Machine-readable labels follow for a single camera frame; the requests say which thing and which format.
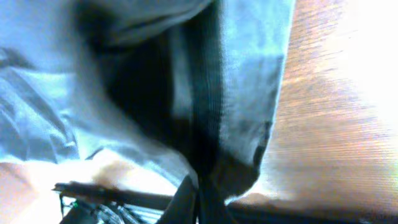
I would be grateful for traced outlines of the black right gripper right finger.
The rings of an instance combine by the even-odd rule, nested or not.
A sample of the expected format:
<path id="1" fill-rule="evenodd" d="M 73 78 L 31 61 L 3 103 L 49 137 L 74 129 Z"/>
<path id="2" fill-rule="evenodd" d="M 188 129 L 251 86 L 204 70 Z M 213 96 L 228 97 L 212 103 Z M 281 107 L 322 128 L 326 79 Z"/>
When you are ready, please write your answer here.
<path id="1" fill-rule="evenodd" d="M 212 183 L 201 183 L 198 194 L 199 224 L 238 224 Z"/>

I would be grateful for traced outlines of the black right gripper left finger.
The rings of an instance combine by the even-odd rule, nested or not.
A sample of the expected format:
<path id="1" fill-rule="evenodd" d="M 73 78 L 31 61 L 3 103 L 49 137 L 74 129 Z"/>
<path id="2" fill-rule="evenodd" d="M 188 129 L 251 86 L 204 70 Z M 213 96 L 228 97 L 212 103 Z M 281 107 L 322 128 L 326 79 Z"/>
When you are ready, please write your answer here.
<path id="1" fill-rule="evenodd" d="M 157 224 L 195 224 L 197 222 L 196 199 L 197 190 L 191 178 L 186 176 Z"/>

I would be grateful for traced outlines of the grey cotton shorts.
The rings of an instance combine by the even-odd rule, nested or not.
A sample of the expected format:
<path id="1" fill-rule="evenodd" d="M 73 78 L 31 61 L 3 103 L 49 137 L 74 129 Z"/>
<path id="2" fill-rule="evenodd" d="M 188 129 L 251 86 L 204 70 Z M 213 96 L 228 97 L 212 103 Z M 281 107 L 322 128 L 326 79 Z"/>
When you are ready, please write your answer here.
<path id="1" fill-rule="evenodd" d="M 2 1 L 1 160 L 109 150 L 223 198 L 258 181 L 293 1 Z"/>

